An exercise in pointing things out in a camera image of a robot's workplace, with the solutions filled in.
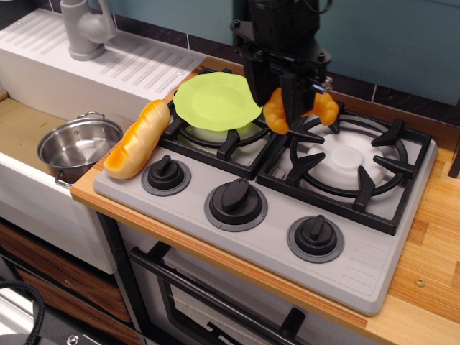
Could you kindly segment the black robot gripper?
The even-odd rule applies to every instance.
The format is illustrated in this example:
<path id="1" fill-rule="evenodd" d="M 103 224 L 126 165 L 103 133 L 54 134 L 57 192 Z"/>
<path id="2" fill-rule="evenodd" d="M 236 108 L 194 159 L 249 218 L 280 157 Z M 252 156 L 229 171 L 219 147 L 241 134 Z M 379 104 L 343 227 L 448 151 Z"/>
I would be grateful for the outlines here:
<path id="1" fill-rule="evenodd" d="M 248 1 L 248 20 L 230 29 L 254 102 L 264 106 L 280 85 L 288 121 L 313 108 L 331 55 L 316 42 L 321 15 L 331 1 Z"/>

